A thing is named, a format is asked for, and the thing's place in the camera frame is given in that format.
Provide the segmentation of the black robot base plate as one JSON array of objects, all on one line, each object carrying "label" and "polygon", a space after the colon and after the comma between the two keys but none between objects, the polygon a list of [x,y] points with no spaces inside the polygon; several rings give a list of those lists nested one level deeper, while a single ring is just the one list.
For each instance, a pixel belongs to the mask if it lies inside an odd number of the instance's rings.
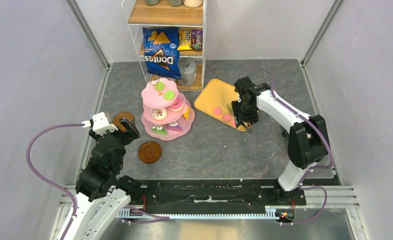
[{"label": "black robot base plate", "polygon": [[139,180],[130,205],[151,214],[261,214],[306,205],[305,193],[279,193],[274,179]]}]

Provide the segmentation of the brown round coaster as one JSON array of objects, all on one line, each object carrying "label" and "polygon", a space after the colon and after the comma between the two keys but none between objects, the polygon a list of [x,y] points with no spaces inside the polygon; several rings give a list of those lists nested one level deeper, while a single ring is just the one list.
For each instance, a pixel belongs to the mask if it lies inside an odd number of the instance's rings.
[{"label": "brown round coaster", "polygon": [[155,141],[146,141],[138,149],[138,157],[145,164],[154,164],[161,156],[162,147]]},{"label": "brown round coaster", "polygon": [[122,132],[135,127],[134,115],[128,111],[119,112],[115,115],[112,123]]}]

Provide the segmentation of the pink three-tier cake stand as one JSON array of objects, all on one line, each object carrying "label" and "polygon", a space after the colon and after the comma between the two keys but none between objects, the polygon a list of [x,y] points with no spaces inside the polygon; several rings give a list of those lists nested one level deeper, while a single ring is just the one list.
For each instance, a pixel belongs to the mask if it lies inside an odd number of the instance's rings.
[{"label": "pink three-tier cake stand", "polygon": [[176,82],[167,78],[151,80],[141,92],[145,131],[153,138],[171,141],[187,134],[195,111]]}]

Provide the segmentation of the purple cake slice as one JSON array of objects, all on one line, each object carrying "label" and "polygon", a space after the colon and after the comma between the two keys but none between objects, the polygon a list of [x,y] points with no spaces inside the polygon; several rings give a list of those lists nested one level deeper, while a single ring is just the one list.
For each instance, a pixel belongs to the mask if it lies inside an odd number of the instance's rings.
[{"label": "purple cake slice", "polygon": [[168,123],[166,127],[168,130],[175,131],[175,132],[182,132],[183,131],[182,128],[179,126],[179,124],[176,121]]}]

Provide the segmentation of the pink frosted donut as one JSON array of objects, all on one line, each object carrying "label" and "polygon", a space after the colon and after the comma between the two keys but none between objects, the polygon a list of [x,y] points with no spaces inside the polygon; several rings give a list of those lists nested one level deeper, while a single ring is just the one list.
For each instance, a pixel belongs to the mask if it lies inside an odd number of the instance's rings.
[{"label": "pink frosted donut", "polygon": [[180,97],[177,97],[172,103],[172,105],[170,105],[168,108],[172,112],[179,112],[183,109],[184,105],[185,104],[183,100]]}]

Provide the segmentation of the green cake slice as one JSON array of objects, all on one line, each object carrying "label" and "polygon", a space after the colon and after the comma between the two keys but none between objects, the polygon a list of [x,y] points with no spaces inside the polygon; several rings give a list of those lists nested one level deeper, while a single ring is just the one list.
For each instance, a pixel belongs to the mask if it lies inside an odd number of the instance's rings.
[{"label": "green cake slice", "polygon": [[162,136],[167,136],[168,135],[167,130],[162,125],[156,125],[155,124],[152,127],[152,132],[154,134],[158,134],[158,135],[162,135]]}]

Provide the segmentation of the yellow cake slice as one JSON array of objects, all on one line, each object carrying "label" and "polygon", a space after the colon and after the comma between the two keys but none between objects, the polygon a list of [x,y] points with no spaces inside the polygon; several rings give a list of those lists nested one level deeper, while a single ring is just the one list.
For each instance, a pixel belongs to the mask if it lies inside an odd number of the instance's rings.
[{"label": "yellow cake slice", "polygon": [[185,120],[189,119],[189,115],[190,115],[190,107],[187,106],[185,112],[183,113],[183,117],[185,118]]}]

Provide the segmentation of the metal serving tongs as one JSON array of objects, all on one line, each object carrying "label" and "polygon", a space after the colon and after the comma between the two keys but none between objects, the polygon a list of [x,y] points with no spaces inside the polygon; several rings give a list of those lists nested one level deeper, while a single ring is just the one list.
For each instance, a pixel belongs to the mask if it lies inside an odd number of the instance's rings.
[{"label": "metal serving tongs", "polygon": [[253,133],[253,129],[252,129],[251,125],[249,123],[247,123],[247,122],[242,122],[242,123],[239,124],[239,126],[237,126],[237,121],[236,121],[236,118],[235,118],[232,106],[230,104],[228,104],[226,108],[228,110],[228,113],[231,116],[231,120],[235,121],[235,125],[236,125],[236,127],[234,127],[235,129],[237,129],[239,131],[246,131],[246,132],[248,132],[250,134]]}]

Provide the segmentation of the blue Doritos chip bag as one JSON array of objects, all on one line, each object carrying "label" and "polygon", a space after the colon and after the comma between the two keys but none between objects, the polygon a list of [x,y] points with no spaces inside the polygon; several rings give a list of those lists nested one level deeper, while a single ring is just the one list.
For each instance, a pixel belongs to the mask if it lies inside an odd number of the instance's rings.
[{"label": "blue Doritos chip bag", "polygon": [[180,79],[179,28],[143,27],[143,61],[149,74]]}]

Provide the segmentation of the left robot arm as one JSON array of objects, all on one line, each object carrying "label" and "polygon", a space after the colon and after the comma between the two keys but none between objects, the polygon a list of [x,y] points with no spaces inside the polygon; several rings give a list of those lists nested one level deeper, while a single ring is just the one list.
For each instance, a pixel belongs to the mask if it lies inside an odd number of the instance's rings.
[{"label": "left robot arm", "polygon": [[105,112],[83,121],[83,128],[96,141],[86,167],[75,185],[72,217],[66,220],[58,240],[98,240],[127,204],[140,201],[142,192],[137,181],[117,176],[123,169],[125,146],[140,137],[135,118],[120,112],[113,120]]}]

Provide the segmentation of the chocolate white donut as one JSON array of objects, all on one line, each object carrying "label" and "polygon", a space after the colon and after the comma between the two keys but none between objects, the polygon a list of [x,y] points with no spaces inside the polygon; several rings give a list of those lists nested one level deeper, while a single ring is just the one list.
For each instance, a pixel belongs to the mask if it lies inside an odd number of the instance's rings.
[{"label": "chocolate white donut", "polygon": [[153,108],[151,112],[152,118],[156,121],[161,121],[165,119],[168,115],[168,111],[165,107],[163,108]]}]

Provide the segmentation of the pink sandwich cookie far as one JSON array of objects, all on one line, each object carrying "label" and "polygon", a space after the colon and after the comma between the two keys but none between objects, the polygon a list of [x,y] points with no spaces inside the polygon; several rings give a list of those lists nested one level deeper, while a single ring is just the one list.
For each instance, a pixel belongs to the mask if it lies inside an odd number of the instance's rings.
[{"label": "pink sandwich cookie far", "polygon": [[222,114],[222,112],[223,112],[223,110],[222,110],[221,107],[214,107],[213,110],[212,110],[212,113],[215,116],[220,116]]}]

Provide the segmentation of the green sandwich cookie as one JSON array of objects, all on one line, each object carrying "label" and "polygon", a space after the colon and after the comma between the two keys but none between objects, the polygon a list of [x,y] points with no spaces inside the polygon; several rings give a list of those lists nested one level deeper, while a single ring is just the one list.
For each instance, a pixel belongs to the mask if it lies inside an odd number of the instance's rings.
[{"label": "green sandwich cookie", "polygon": [[165,88],[165,84],[162,82],[162,81],[157,81],[156,83],[155,83],[155,85],[154,85],[154,89],[156,90],[156,91],[162,91],[162,90],[164,90],[164,88]]},{"label": "green sandwich cookie", "polygon": [[175,92],[173,90],[167,90],[163,93],[163,98],[166,101],[173,100],[175,98]]}]

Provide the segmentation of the yellow serving tray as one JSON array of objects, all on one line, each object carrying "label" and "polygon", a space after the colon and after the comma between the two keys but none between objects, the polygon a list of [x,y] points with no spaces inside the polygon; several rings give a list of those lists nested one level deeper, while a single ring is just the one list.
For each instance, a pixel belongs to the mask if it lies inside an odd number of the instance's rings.
[{"label": "yellow serving tray", "polygon": [[[208,82],[208,84],[196,98],[194,101],[194,106],[199,111],[209,115],[223,124],[232,127],[230,122],[222,121],[222,115],[229,114],[227,105],[232,105],[232,101],[237,101],[238,98],[238,94],[235,92],[235,87],[233,85],[214,78]],[[215,107],[220,107],[222,109],[221,115],[213,114],[213,108]]]}]

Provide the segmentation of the grey ceramic mug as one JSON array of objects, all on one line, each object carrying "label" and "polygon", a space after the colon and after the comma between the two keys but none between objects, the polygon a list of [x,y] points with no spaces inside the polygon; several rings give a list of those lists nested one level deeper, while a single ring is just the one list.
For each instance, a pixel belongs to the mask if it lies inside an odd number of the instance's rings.
[{"label": "grey ceramic mug", "polygon": [[178,83],[185,87],[190,87],[195,83],[197,64],[192,58],[183,57],[178,61],[178,67],[180,71],[180,79]]}]

